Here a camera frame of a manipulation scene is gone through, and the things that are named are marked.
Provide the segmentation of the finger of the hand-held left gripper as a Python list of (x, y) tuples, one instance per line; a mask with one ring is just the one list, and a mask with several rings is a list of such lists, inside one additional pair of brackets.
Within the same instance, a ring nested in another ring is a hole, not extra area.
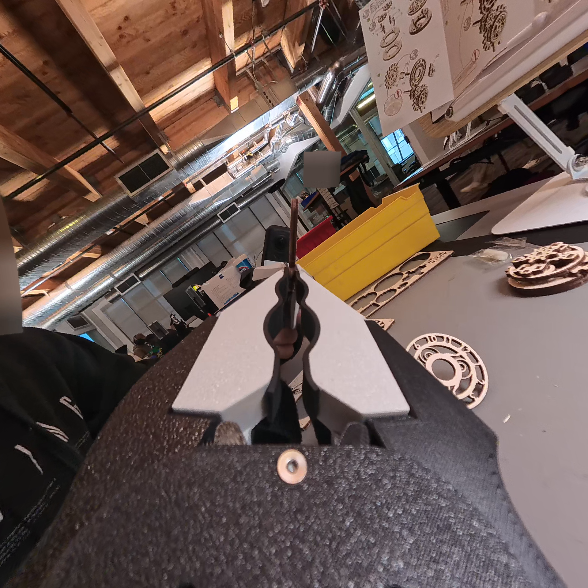
[(275, 274), (278, 274), (278, 276), (286, 275), (289, 279), (298, 279), (299, 277), (296, 265), (292, 266), (284, 262), (271, 262), (268, 265), (255, 267), (252, 271), (252, 281), (261, 282)]

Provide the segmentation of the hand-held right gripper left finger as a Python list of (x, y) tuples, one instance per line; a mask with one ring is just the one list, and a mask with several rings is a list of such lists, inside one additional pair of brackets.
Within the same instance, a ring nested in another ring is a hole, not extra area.
[(252, 443), (281, 388), (274, 339), (283, 328), (287, 283), (275, 274), (220, 312), (172, 403), (174, 413), (235, 423)]

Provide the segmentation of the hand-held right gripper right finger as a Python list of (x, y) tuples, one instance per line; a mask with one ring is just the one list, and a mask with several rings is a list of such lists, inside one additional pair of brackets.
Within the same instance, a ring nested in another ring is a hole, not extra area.
[(331, 444), (351, 423), (408, 416), (408, 401), (376, 340), (386, 342), (386, 332), (300, 266), (295, 293), (307, 340), (302, 401), (318, 444)]

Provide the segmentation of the round wooden clock dial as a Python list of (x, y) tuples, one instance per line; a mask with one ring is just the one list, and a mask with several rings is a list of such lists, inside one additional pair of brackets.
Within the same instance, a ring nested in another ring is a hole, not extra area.
[(489, 389), (489, 373), (481, 356), (456, 336), (421, 334), (406, 351), (468, 409), (479, 406)]

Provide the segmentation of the grey desk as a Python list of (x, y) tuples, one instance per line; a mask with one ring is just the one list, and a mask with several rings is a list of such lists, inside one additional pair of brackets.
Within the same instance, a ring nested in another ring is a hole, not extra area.
[[(587, 284), (543, 297), (512, 292), (504, 269), (470, 255), (548, 180), (433, 217), (450, 259), (374, 314), (404, 348), (441, 333), (473, 346), (489, 373), (474, 409), (497, 435), (511, 500), (568, 587), (587, 587)], [(511, 414), (507, 423), (506, 415)]]

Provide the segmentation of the red storage tote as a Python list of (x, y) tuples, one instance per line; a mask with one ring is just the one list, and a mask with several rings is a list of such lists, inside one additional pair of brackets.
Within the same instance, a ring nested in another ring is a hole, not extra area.
[(329, 216), (298, 239), (297, 249), (313, 250), (336, 233), (333, 217)]

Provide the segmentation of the wooden sheet with oval holes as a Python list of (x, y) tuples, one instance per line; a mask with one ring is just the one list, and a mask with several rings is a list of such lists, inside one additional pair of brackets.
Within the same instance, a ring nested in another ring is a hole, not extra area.
[(407, 291), (431, 271), (451, 258), (453, 251), (435, 251), (415, 254), (385, 275), (378, 278), (348, 305), (366, 319)]

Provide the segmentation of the yellow plastic bin stack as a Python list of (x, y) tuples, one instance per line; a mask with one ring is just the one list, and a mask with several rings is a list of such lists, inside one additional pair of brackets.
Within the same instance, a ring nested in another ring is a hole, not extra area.
[(382, 199), (337, 231), (299, 266), (343, 301), (439, 238), (418, 185)]

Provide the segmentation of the ceiling air vent grille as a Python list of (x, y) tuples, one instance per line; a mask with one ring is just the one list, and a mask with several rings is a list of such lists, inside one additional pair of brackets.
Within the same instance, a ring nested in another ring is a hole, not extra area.
[(169, 158), (156, 149), (123, 169), (115, 176), (115, 181), (132, 197), (173, 170)]

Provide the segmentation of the long wooden table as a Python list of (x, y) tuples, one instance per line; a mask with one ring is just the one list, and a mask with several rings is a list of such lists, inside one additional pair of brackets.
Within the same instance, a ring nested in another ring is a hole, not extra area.
[(562, 172), (515, 124), (496, 122), (402, 180), (418, 185), (432, 215), (550, 179)]

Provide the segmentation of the person's black printed sweater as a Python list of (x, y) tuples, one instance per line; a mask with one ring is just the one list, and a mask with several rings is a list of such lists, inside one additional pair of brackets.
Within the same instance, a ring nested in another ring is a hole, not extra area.
[(149, 369), (80, 336), (1, 336), (1, 587), (57, 517), (93, 441)]

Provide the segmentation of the black ceiling pipe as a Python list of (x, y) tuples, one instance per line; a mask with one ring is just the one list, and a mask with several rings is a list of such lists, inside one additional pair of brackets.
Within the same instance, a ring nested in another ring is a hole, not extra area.
[(106, 144), (107, 140), (136, 121), (142, 122), (143, 119), (147, 119), (144, 128), (152, 141), (159, 146), (163, 145), (165, 143), (163, 130), (157, 120), (151, 116), (151, 112), (162, 108), (166, 102), (186, 92), (188, 88), (198, 84), (201, 79), (214, 76), (218, 70), (227, 69), (227, 80), (221, 83), (215, 82), (215, 89), (217, 91), (227, 90), (229, 99), (225, 102), (228, 107), (231, 107), (233, 103), (230, 83), (231, 64), (257, 44), (266, 44), (267, 38), (270, 39), (319, 5), (319, 1), (284, 1), (283, 12), (275, 8), (270, 9), (269, 12), (270, 14), (282, 15), (284, 18), (280, 22), (274, 23), (273, 27), (266, 29), (261, 25), (256, 25), (254, 20), (255, 2), (252, 1), (251, 33), (257, 33), (257, 35), (250, 35), (247, 43), (237, 45), (234, 32), (234, 5), (244, 4), (244, 1), (185, 1), (186, 7), (198, 11), (200, 16), (200, 20), (197, 22), (191, 19), (187, 24), (179, 22), (183, 1), (166, 1), (166, 4), (169, 5), (166, 14), (170, 19), (175, 18), (172, 24), (178, 25), (178, 33), (175, 34), (174, 40), (182, 41), (180, 49), (176, 50), (175, 45), (169, 42), (171, 24), (168, 20), (165, 22), (163, 20), (156, 21), (156, 15), (150, 14), (145, 16), (149, 22), (143, 28), (136, 27), (135, 37), (146, 37), (149, 38), (149, 41), (144, 40), (143, 48), (146, 49), (146, 53), (136, 54), (135, 62), (150, 62), (150, 72), (155, 71), (168, 75), (168, 70), (172, 70), (176, 76), (169, 77), (164, 83), (152, 88), (150, 93), (143, 96), (129, 77), (128, 68), (125, 67), (124, 61), (121, 61), (116, 52), (112, 50), (111, 44), (93, 19), (92, 13), (88, 11), (85, 2), (53, 1), (53, 3), (64, 14), (64, 18), (70, 23), (71, 28), (76, 32), (87, 51), (92, 54), (93, 62), (104, 72), (108, 84), (116, 89), (117, 94), (121, 96), (132, 112), (132, 116), (118, 122), (116, 126), (101, 135), (96, 135), (92, 129), (82, 126), (92, 141), (84, 144), (62, 160), (51, 159), (53, 163), (50, 165), (47, 165), (47, 153), (39, 150), (36, 145), (25, 142), (20, 136), (16, 135), (16, 138), (11, 139), (10, 142), (2, 139), (1, 144), (6, 149), (1, 150), (1, 158), (9, 161), (10, 158), (4, 156), (4, 153), (13, 153), (17, 157), (17, 161), (12, 161), (12, 165), (19, 166), (29, 173), (36, 173), (30, 181), (16, 187), (4, 196), (5, 199), (18, 198), (20, 194), (33, 189), (37, 183), (51, 180), (54, 175), (58, 176), (57, 182), (71, 192), (79, 192), (83, 196), (94, 193), (93, 187), (70, 166), (73, 161), (96, 148), (105, 149), (112, 156), (118, 158), (117, 154)]

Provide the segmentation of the small clear plastic bag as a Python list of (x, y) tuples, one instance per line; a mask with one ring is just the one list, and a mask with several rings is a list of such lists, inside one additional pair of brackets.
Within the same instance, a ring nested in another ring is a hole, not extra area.
[(509, 262), (517, 254), (533, 248), (534, 246), (527, 241), (526, 237), (512, 238), (502, 236), (492, 240), (489, 247), (474, 252), (470, 257), (489, 265), (498, 265)]

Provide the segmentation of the assembled wooden gear mechanism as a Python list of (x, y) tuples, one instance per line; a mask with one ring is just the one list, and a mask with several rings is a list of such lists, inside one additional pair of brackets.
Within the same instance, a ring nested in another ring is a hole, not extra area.
[(587, 252), (580, 246), (555, 242), (514, 258), (505, 275), (520, 296), (567, 292), (587, 282)]

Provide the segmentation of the printed instruction sheet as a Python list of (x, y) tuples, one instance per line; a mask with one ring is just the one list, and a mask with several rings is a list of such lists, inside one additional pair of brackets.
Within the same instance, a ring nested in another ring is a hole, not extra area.
[(357, 1), (383, 133), (464, 121), (587, 40), (587, 1)]

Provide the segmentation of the wooden book stand white base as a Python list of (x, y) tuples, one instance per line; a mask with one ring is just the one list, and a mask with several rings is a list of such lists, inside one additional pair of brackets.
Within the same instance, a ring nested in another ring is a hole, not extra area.
[(452, 103), (450, 122), (470, 122), (478, 111), (498, 106), (561, 168), (562, 173), (535, 189), (491, 228), (496, 236), (587, 222), (587, 160), (564, 144), (515, 91), (587, 42), (587, 31), (567, 43), (563, 35), (551, 40), (536, 36), (474, 81)]

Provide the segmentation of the silver ventilation duct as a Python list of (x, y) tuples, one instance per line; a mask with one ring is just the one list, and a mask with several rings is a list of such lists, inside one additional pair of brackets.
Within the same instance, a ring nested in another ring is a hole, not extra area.
[(139, 189), (137, 195), (129, 196), (117, 192), (90, 206), (78, 217), (67, 219), (55, 230), (36, 241), (17, 255), (19, 280), (29, 286), (45, 273), (62, 265), (73, 254), (91, 245), (107, 231), (142, 210), (151, 202), (171, 191), (182, 181), (198, 175), (203, 169), (215, 165), (229, 151), (236, 140), (250, 136), (269, 123), (271, 116), (282, 114), (286, 107), (295, 103), (298, 94), (322, 82), (324, 78), (342, 65), (342, 58), (331, 66), (325, 62), (307, 70), (292, 80), (283, 80), (274, 90), (278, 99), (273, 107), (258, 98), (249, 102), (215, 125), (202, 138), (184, 144), (175, 154), (163, 156), (167, 165), (163, 175)]

